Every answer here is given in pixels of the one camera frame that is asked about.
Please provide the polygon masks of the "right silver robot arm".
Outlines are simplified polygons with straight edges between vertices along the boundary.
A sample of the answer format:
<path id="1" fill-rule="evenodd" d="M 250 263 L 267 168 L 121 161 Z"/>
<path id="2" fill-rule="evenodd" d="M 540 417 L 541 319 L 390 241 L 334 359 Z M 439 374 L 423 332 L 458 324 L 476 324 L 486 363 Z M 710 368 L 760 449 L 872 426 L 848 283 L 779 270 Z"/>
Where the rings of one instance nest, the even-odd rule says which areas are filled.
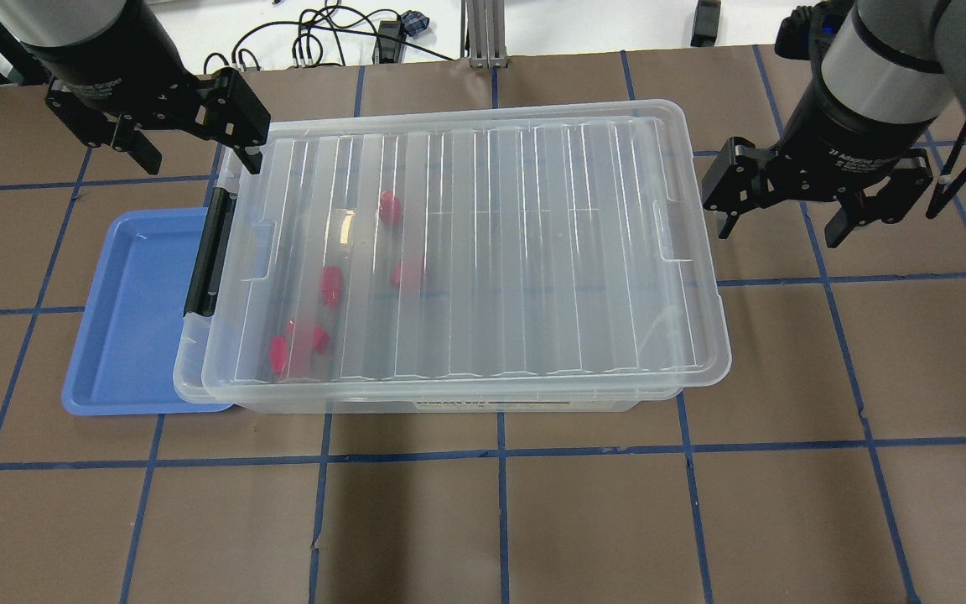
<path id="1" fill-rule="evenodd" d="M 783 20 L 775 51 L 812 76 L 777 143 L 729 138 L 710 165 L 720 238 L 748 211 L 813 201 L 839 204 L 835 248 L 925 192 L 934 218 L 966 183 L 966 1 L 821 1 Z"/>

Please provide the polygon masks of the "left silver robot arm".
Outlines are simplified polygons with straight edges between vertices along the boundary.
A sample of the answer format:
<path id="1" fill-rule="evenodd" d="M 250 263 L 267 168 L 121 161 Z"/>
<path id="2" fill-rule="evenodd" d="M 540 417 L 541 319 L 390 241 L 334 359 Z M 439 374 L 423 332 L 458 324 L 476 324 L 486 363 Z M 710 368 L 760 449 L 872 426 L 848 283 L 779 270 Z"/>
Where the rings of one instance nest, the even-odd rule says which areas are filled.
<path id="1" fill-rule="evenodd" d="M 237 70 L 185 69 L 143 1 L 0 1 L 0 26 L 47 81 L 44 101 L 78 141 L 127 154 L 156 175 L 149 131 L 180 131 L 229 148 L 261 171 L 271 114 Z"/>

